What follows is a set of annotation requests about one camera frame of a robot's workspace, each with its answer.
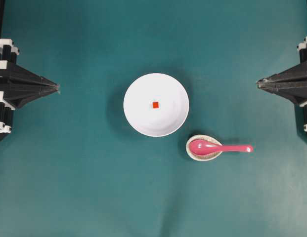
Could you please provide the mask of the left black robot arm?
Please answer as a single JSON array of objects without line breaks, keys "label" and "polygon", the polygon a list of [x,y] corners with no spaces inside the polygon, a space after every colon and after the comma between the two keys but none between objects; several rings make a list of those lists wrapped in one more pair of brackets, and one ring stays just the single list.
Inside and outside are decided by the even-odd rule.
[{"label": "left black robot arm", "polygon": [[0,135],[13,127],[14,111],[59,91],[59,85],[17,65],[19,49],[1,37],[5,1],[0,0]]}]

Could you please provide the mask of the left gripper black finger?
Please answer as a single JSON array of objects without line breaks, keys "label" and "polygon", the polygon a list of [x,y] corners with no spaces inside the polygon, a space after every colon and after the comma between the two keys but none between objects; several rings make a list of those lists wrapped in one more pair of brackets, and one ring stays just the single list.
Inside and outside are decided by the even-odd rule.
[{"label": "left gripper black finger", "polygon": [[58,84],[6,60],[0,60],[0,77],[15,82],[59,88]]},{"label": "left gripper black finger", "polygon": [[59,86],[24,85],[13,86],[4,91],[3,99],[14,108],[20,109],[24,105],[42,97],[59,91]]}]

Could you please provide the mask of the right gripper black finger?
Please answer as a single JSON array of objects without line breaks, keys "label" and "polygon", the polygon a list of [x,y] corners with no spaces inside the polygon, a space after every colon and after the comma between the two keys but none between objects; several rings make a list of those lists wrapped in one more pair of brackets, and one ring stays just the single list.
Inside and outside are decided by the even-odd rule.
[{"label": "right gripper black finger", "polygon": [[258,86],[258,88],[271,94],[283,97],[300,107],[304,107],[307,105],[307,87],[267,88]]},{"label": "right gripper black finger", "polygon": [[296,82],[304,80],[307,80],[307,61],[297,64],[283,72],[263,78],[257,81],[257,85],[260,87],[266,83]]}]

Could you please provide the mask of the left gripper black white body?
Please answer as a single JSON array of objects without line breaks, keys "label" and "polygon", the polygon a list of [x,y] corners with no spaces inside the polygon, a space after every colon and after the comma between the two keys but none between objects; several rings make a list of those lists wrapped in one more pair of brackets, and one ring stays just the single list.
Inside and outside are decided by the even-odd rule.
[{"label": "left gripper black white body", "polygon": [[0,39],[0,133],[11,132],[13,114],[20,103],[17,55],[19,49],[11,39]]}]

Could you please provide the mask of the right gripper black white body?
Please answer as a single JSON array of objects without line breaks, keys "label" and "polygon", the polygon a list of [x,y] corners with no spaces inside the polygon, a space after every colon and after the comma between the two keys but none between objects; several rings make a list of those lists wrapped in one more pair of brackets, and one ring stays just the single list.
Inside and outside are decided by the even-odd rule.
[{"label": "right gripper black white body", "polygon": [[304,77],[300,79],[298,89],[298,105],[303,108],[304,113],[304,131],[307,134],[307,36],[304,38],[304,42],[299,43],[297,50],[300,56],[300,69],[304,73]]}]

